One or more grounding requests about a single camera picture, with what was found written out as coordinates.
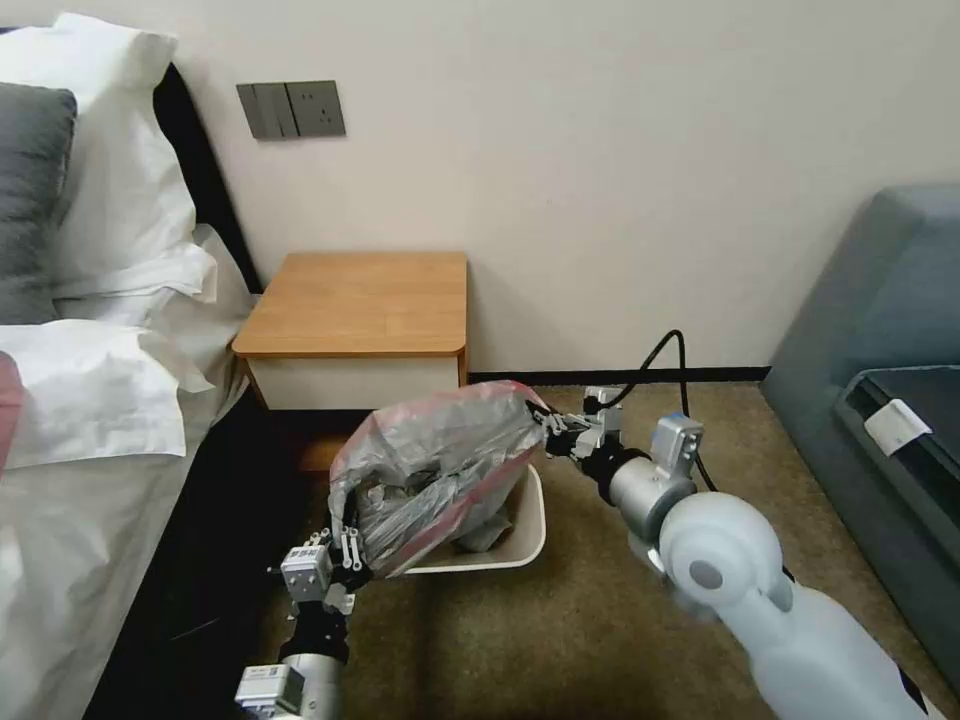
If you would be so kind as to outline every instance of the bed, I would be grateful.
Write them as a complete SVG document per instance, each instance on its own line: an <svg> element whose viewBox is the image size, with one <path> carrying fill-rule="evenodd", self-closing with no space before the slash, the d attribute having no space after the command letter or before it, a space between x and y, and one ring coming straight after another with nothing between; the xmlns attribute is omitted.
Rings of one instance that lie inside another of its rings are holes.
<svg viewBox="0 0 960 720"><path fill-rule="evenodd" d="M231 716L274 583L266 568L301 527L304 485L227 350L259 279L172 64L153 101L196 206L195 241L217 261L216 302L199 306L170 291L57 307L63 317L170 336L214 388L178 395L183 457L110 457L4 474L0 503L3 493L9 500L25 489L33 497L30 512L10 521L22 523L14 530L30 549L27 570L57 567L27 572L32 584L22 584L19 598L12 593L2 616L3 718Z"/></svg>

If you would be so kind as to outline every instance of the gray sofa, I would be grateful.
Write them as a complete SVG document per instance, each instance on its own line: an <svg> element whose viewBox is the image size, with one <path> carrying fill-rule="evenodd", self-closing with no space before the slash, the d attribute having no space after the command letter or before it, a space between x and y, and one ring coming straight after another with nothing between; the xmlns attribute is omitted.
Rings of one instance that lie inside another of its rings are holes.
<svg viewBox="0 0 960 720"><path fill-rule="evenodd" d="M925 387L919 392L934 403L927 407L936 408L930 410L936 426L928 423L933 439L956 437L960 412L945 408L960 410L960 397L951 404L947 386L956 383L944 380L955 374L914 373L913 385L904 385L907 375L863 371L919 366L924 373L929 366L957 363L960 185L895 188L876 195L851 224L774 356L762 390L917 637L960 693L960 495L942 467L957 458L951 460L949 447L942 452L943 443L918 441L909 452L886 457L861 432L870 403L876 407L885 392ZM931 382L940 383L942 392L936 385L931 391Z"/></svg>

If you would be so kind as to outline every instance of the brown carpet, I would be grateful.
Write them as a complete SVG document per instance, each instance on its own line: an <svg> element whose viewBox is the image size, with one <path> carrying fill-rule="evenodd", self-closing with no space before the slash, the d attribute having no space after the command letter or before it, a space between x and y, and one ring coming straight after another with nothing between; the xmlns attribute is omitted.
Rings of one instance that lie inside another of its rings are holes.
<svg viewBox="0 0 960 720"><path fill-rule="evenodd" d="M541 392L558 408L579 408L581 388ZM657 419L678 403L672 385L638 388L626 402L625 441L646 448ZM960 717L757 387L696 384L690 403L706 425L703 458L714 481L770 519L797 579L844 604L947 717ZM361 591L345 718L772 717L744 653L723 626L674 605L630 555L619 516L593 483L565 460L540 457L536 466L547 542L530 566ZM289 632L284 615L278 597L263 662Z"/></svg>

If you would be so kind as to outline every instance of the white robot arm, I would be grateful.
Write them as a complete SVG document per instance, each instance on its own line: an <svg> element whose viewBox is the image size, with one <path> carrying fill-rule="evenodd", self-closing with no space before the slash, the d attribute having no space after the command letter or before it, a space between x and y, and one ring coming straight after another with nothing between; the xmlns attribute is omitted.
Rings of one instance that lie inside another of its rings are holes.
<svg viewBox="0 0 960 720"><path fill-rule="evenodd" d="M623 517L635 555L709 608L747 651L781 720L943 718L841 605L786 574L767 519L740 498L694 494L703 427L662 418L649 455L620 444L617 389L588 388L584 414L532 407L547 452L571 457Z"/></svg>
<svg viewBox="0 0 960 720"><path fill-rule="evenodd" d="M573 459L620 511L632 552L727 626L774 713L781 720L942 720L850 613L789 576L780 541L758 510L732 495L696 494L690 475L703 426L671 415L658 423L650 454L624 448L617 395L588 388L582 415L531 403L547 453ZM240 682L236 700L258 718L340 717L346 622L353 593L370 579L353 525L339 548L325 529L281 564L299 614L280 664L249 667Z"/></svg>

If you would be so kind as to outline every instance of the nightstand drawer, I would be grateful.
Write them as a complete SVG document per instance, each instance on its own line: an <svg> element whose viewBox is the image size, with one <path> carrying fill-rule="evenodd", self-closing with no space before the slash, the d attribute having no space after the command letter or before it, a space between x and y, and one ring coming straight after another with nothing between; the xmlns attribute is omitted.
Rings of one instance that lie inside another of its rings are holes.
<svg viewBox="0 0 960 720"><path fill-rule="evenodd" d="M249 358L271 410L375 410L459 387L456 357Z"/></svg>

